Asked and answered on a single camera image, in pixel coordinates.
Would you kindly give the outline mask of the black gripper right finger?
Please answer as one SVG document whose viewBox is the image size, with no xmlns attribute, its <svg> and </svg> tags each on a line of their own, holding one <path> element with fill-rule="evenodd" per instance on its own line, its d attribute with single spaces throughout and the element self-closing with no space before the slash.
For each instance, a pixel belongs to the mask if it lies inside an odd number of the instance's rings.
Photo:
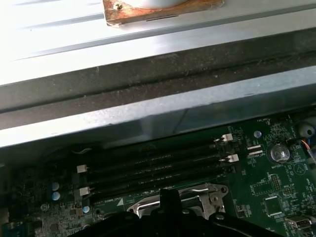
<svg viewBox="0 0 316 237">
<path fill-rule="evenodd" d="M 177 190 L 170 191 L 170 235 L 175 237 L 279 237 L 280 234 L 237 217 L 216 212 L 207 219 L 184 209 Z"/>
</svg>

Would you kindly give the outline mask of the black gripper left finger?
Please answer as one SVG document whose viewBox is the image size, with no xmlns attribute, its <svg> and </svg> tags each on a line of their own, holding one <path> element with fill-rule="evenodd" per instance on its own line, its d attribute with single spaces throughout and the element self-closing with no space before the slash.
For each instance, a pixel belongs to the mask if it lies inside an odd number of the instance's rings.
<svg viewBox="0 0 316 237">
<path fill-rule="evenodd" d="M 159 208 L 149 216 L 119 212 L 74 234 L 75 237 L 170 237 L 171 190 L 161 190 Z"/>
</svg>

